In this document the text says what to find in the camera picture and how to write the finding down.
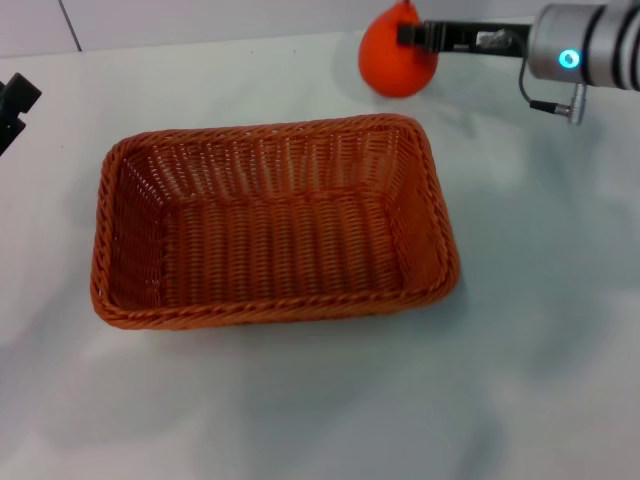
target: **black object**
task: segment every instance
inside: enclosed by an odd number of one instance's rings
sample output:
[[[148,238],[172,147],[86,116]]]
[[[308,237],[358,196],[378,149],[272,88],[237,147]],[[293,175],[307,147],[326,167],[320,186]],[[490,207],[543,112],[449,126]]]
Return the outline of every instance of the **black object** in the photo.
[[[526,42],[531,25],[511,23],[474,23],[426,21],[418,25],[400,24],[400,45],[421,47],[426,53],[460,52],[523,57],[522,48],[514,42],[485,44],[482,39],[499,31],[509,31]]]
[[[27,113],[42,92],[19,73],[6,85],[0,82],[0,155],[24,130],[25,123],[18,118]]]
[[[529,106],[534,110],[540,110],[541,112],[547,112],[551,114],[555,114],[558,109],[557,102],[542,102],[540,100],[531,100],[529,102]]]

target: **blue indicator light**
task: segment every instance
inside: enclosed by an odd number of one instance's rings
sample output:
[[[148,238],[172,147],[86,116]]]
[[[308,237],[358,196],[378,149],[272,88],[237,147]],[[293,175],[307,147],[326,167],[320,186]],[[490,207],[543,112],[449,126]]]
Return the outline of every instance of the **blue indicator light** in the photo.
[[[558,56],[558,62],[564,68],[576,68],[580,65],[580,54],[575,50],[565,50]]]

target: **orange balloon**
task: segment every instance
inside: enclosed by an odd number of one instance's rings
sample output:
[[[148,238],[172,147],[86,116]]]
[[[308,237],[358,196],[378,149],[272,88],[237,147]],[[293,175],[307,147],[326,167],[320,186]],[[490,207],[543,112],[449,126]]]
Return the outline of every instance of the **orange balloon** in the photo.
[[[360,44],[358,66],[367,84],[385,97],[408,97],[422,90],[438,66],[437,54],[398,45],[398,25],[420,23],[416,7],[397,3],[367,29]]]

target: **white surface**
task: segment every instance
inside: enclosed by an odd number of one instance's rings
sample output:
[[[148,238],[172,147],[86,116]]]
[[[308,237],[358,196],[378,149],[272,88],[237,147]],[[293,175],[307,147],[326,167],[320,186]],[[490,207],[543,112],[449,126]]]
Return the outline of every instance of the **white surface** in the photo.
[[[640,96],[530,111],[513,60],[375,97],[359,37],[0,61],[43,91],[0,158],[0,477],[616,480],[640,471]],[[534,97],[570,86],[528,80]],[[100,164],[145,130],[395,111],[432,142],[464,281],[388,318],[124,332],[92,312]]]
[[[64,0],[82,48],[365,29],[396,0]],[[424,18],[535,15],[548,0],[414,0]],[[602,0],[565,0],[602,3]]]
[[[0,57],[75,51],[56,0],[0,0]]]

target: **wicker basket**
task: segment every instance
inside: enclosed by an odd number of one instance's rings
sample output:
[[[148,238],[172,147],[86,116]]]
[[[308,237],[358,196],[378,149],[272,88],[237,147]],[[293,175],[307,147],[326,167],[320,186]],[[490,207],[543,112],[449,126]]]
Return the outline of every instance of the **wicker basket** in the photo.
[[[91,297],[119,328],[391,313],[458,276],[429,143],[406,117],[143,133],[102,167]]]

